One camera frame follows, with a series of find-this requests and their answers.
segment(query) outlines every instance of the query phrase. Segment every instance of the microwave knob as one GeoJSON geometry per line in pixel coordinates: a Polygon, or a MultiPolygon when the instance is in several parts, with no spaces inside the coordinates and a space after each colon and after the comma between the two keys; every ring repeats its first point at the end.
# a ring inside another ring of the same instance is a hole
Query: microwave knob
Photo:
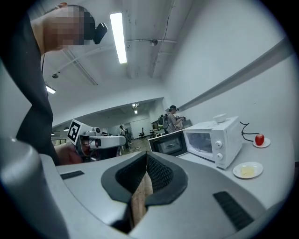
{"type": "Polygon", "coordinates": [[[221,148],[222,147],[222,142],[220,140],[215,142],[215,145],[217,148],[221,148]]]}
{"type": "Polygon", "coordinates": [[[218,160],[222,160],[223,159],[223,154],[221,154],[221,153],[218,153],[216,156],[217,156],[218,160]]]}

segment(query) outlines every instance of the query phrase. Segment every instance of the white microwave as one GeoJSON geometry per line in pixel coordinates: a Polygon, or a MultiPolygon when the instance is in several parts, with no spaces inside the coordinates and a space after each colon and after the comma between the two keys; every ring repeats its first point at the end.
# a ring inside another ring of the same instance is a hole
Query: white microwave
{"type": "Polygon", "coordinates": [[[198,123],[184,130],[149,139],[149,144],[155,152],[173,156],[189,152],[226,169],[242,147],[241,131],[242,126],[236,116],[222,123],[198,123]]]}

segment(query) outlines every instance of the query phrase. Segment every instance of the white countertop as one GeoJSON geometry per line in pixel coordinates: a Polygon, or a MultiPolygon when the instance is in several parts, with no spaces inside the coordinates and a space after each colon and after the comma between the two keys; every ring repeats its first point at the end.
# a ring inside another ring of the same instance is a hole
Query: white countertop
{"type": "MultiPolygon", "coordinates": [[[[253,194],[268,209],[287,197],[294,178],[295,160],[288,133],[269,130],[263,134],[271,140],[268,147],[256,148],[252,142],[243,140],[239,154],[226,169],[217,168],[213,162],[190,153],[179,158],[215,168],[253,194]],[[252,179],[235,177],[233,168],[242,162],[259,162],[263,166],[262,174],[252,179]]],[[[247,135],[246,138],[254,140],[254,137],[247,135]]]]}

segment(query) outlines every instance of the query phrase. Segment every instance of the hand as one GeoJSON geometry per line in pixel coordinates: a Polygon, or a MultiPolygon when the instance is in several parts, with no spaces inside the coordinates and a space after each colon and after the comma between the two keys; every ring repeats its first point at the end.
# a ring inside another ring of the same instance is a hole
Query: hand
{"type": "MultiPolygon", "coordinates": [[[[55,151],[58,155],[60,165],[83,163],[82,158],[77,154],[75,146],[71,142],[67,142],[58,146],[55,146],[55,151]]],[[[82,149],[88,155],[89,145],[83,145],[82,149]]]]}

